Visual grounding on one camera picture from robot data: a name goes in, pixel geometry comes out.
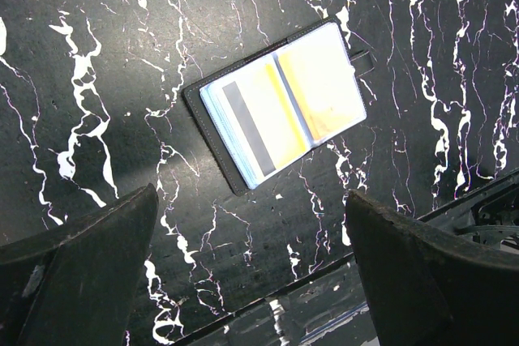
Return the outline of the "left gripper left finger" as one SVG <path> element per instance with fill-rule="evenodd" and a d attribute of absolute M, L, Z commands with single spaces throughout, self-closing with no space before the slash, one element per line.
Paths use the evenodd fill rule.
<path fill-rule="evenodd" d="M 121 345 L 157 219 L 154 185 L 1 248 L 3 345 Z"/>

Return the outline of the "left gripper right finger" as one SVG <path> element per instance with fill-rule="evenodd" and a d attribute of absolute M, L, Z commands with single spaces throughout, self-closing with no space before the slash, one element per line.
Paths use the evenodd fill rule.
<path fill-rule="evenodd" d="M 347 233 L 382 345 L 516 345 L 518 257 L 352 190 Z"/>

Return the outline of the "black leather card holder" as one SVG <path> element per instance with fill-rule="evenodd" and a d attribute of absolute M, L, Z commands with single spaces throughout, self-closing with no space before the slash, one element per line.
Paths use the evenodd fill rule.
<path fill-rule="evenodd" d="M 328 17 L 182 92 L 229 187 L 241 196 L 363 122 L 358 83 L 374 68 Z"/>

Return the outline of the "gold credit card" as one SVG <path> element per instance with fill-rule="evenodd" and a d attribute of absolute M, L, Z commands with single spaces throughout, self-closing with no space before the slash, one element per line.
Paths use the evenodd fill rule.
<path fill-rule="evenodd" d="M 266 178 L 306 154 L 310 144 L 272 61 L 250 64 L 215 86 L 221 107 L 238 127 L 238 144 L 244 147 L 252 168 L 250 183 Z"/>
<path fill-rule="evenodd" d="M 312 145 L 367 118 L 354 67 L 336 24 L 326 23 L 290 42 L 276 57 Z"/>

